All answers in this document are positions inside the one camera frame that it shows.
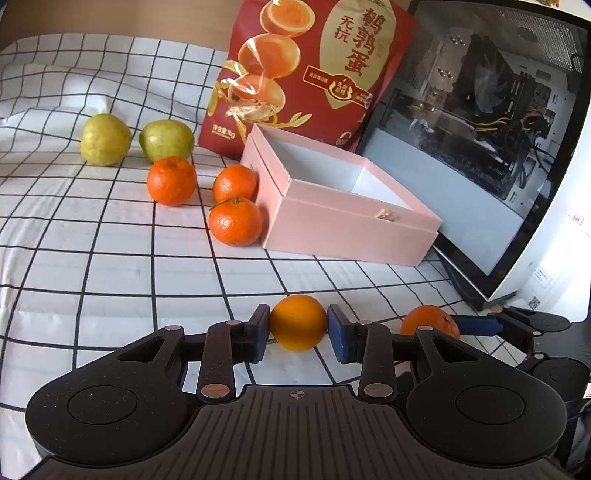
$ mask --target black gripper base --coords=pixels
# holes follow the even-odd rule
[[[419,443],[394,408],[349,387],[250,385],[236,401],[202,407],[186,434],[140,462],[84,468],[49,458],[28,480],[567,480],[548,459],[486,469]]]

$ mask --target mandarin orange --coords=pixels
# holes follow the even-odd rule
[[[252,200],[256,190],[256,174],[244,165],[224,168],[213,182],[213,198],[221,202],[230,197]]]
[[[211,208],[209,229],[223,244],[247,247],[261,236],[262,215],[250,200],[244,197],[231,197]]]
[[[460,338],[460,330],[453,318],[435,305],[421,305],[412,309],[402,321],[400,333],[414,335],[414,331],[421,325],[427,325],[454,338]]]
[[[318,344],[326,333],[324,308],[308,295],[290,295],[271,312],[269,330],[286,350],[302,352]]]
[[[182,157],[161,158],[150,168],[146,186],[155,202],[175,207],[189,201],[197,186],[197,175]]]

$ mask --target metal rivet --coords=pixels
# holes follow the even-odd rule
[[[385,383],[370,383],[369,385],[365,385],[363,391],[370,397],[379,398],[389,397],[394,393],[394,389]]]
[[[221,383],[210,383],[201,389],[201,395],[207,398],[222,398],[230,393],[230,388]]]

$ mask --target red snack bag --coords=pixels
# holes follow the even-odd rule
[[[391,0],[245,0],[199,145],[238,160],[254,123],[345,145],[415,25]]]

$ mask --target green fruit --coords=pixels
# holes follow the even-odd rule
[[[91,116],[82,129],[80,154],[93,165],[108,166],[125,157],[131,145],[131,132],[115,115]]]
[[[166,157],[189,158],[195,146],[193,132],[176,120],[156,120],[144,127],[139,135],[144,155],[155,162]]]

